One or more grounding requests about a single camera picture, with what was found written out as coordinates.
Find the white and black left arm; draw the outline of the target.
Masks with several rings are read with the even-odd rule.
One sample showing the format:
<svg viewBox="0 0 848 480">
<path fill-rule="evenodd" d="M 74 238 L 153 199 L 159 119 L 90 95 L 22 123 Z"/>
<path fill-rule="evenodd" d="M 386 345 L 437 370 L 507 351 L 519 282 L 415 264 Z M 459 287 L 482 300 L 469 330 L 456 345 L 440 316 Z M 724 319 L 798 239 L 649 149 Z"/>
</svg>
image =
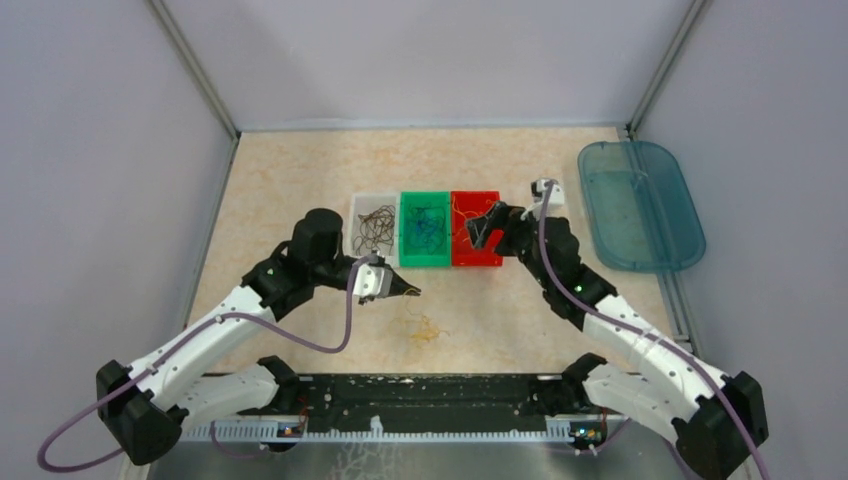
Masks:
<svg viewBox="0 0 848 480">
<path fill-rule="evenodd" d="M 169 452 L 182 435 L 200 425 L 260 410 L 299 413 L 305 406 L 300 378 L 277 356 L 220 377 L 207 370 L 263 331 L 325 354 L 344 350 L 352 334 L 355 303 L 418 296 L 378 252 L 352 257 L 343 250 L 343 219 L 333 210 L 308 211 L 215 308 L 148 355 L 122 365 L 112 360 L 96 375 L 97 414 L 135 465 Z M 319 287 L 344 292 L 343 337 L 321 346 L 279 326 L 310 301 Z"/>
</svg>

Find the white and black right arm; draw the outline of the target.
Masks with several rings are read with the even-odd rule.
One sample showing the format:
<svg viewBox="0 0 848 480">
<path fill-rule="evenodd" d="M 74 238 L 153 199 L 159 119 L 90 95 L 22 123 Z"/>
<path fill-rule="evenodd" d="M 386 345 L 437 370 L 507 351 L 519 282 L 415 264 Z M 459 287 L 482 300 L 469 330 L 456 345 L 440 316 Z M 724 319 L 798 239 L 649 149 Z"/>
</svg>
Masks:
<svg viewBox="0 0 848 480">
<path fill-rule="evenodd" d="M 761 478 L 770 478 L 759 450 L 769 436 L 760 383 L 708 364 L 639 315 L 583 262 L 567 219 L 542 204 L 525 209 L 497 201 L 464 226 L 475 249 L 500 233 L 495 254 L 517 259 L 557 316 L 634 368 L 629 374 L 585 358 L 582 372 L 563 385 L 569 408 L 588 412 L 597 405 L 624 414 L 670 443 L 703 479 L 727 479 L 748 460 Z"/>
</svg>

